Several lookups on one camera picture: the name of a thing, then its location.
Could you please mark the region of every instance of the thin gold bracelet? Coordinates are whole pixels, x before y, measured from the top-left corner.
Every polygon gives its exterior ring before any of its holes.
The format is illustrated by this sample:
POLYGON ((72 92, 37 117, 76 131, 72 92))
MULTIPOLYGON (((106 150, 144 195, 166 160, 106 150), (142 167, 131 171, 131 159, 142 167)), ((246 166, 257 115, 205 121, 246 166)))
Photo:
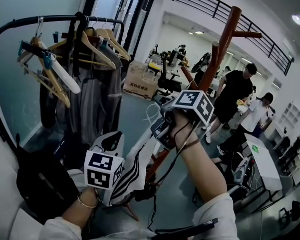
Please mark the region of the thin gold bracelet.
POLYGON ((97 204, 98 204, 98 200, 97 200, 95 206, 89 206, 89 205, 86 205, 84 202, 82 202, 82 201, 80 200, 80 197, 79 197, 80 195, 81 195, 81 194, 78 194, 78 200, 79 200, 79 203, 80 203, 80 204, 82 204, 83 206, 88 207, 88 208, 96 208, 96 206, 97 206, 97 204))

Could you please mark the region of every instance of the bracelet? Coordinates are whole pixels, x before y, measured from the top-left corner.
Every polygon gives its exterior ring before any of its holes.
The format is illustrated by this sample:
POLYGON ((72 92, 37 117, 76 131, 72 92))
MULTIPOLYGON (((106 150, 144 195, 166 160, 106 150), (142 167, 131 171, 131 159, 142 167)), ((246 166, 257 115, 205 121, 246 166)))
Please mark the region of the bracelet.
POLYGON ((184 146, 184 148, 182 149, 182 151, 188 149, 189 147, 191 147, 191 146, 193 146, 193 145, 195 145, 195 144, 197 144, 197 143, 199 143, 199 142, 200 142, 200 140, 197 139, 197 140, 195 140, 195 141, 193 141, 193 142, 191 142, 191 143, 186 144, 186 145, 184 146))
POLYGON ((79 197, 80 195, 81 195, 81 194, 78 194, 78 201, 79 201, 80 204, 82 204, 83 206, 85 206, 85 207, 87 207, 87 208, 96 208, 96 206, 97 206, 97 204, 98 204, 99 201, 96 202, 95 206, 89 206, 89 205, 86 205, 84 202, 82 202, 82 201, 80 200, 80 197, 79 197))

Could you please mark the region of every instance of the black backpack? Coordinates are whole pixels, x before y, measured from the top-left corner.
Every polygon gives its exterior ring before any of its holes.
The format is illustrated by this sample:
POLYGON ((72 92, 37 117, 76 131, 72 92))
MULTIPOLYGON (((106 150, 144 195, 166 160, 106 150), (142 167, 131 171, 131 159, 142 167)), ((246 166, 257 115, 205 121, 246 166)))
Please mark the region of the black backpack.
POLYGON ((79 191, 73 180, 52 153, 35 151, 28 153, 19 146, 16 136, 16 156, 19 169, 16 185, 29 209, 37 220, 61 216, 76 200, 79 191))

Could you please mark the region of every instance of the black clothes rack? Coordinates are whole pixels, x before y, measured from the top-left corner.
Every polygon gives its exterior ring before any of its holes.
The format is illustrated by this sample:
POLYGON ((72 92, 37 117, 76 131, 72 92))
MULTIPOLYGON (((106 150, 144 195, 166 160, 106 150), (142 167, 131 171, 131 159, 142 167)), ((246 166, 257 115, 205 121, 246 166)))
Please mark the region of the black clothes rack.
MULTIPOLYGON (((8 22, 7 24, 0 27, 0 35, 8 30, 13 29, 25 25, 31 25, 31 24, 38 24, 40 18, 43 17, 43 22, 65 22, 65 21, 73 21, 73 20, 81 20, 81 17, 75 16, 75 15, 46 15, 46 16, 35 16, 35 17, 28 17, 28 18, 20 18, 20 19, 14 19, 13 21, 8 22)), ((118 38, 118 43, 120 44, 122 42, 123 33, 124 33, 124 23, 121 20, 116 20, 112 18, 104 18, 104 17, 95 17, 95 16, 87 16, 90 22, 106 22, 106 23, 114 23, 121 25, 121 30, 118 38)), ((4 136, 5 140, 9 144, 10 148, 13 150, 13 152, 16 152, 16 146, 14 145, 13 141, 10 139, 3 122, 0 118, 0 132, 4 136)))

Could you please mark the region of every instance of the black railing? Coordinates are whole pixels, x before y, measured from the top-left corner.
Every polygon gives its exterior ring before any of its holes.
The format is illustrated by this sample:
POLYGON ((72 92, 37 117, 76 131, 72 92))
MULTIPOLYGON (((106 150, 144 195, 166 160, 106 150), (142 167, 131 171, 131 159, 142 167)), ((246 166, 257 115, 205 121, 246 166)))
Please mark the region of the black railing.
MULTIPOLYGON (((178 1, 195 9, 198 9, 214 19, 226 23, 228 16, 230 15, 231 6, 220 0, 173 0, 178 1)), ((259 49, 261 49, 286 75, 289 71, 291 58, 280 49, 277 44, 256 24, 250 21, 244 15, 241 15, 239 23, 236 27, 238 31, 254 31, 261 32, 262 38, 248 38, 259 49)))

